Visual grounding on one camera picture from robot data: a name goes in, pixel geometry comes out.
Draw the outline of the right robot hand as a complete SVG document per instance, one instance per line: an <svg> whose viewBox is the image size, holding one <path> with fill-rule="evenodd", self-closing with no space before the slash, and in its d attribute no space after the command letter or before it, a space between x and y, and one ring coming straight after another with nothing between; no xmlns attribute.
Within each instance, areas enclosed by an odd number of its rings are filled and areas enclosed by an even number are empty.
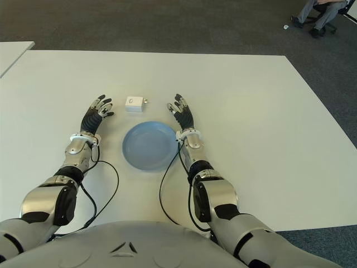
<svg viewBox="0 0 357 268"><path fill-rule="evenodd" d="M183 131L194 129L194 118L186 100L180 94L176 94L174 99L174 104L167 103L167 109Z"/></svg>

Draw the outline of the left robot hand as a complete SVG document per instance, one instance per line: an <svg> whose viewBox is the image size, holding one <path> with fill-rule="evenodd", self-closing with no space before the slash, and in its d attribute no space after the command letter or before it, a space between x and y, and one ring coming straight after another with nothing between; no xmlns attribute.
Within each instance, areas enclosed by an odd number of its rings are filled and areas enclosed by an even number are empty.
<svg viewBox="0 0 357 268"><path fill-rule="evenodd" d="M95 99L81 121L80 132L87 132L94 136L102 120L114 115L114 112L110 111L112 106L112 99L106 98L105 94Z"/></svg>

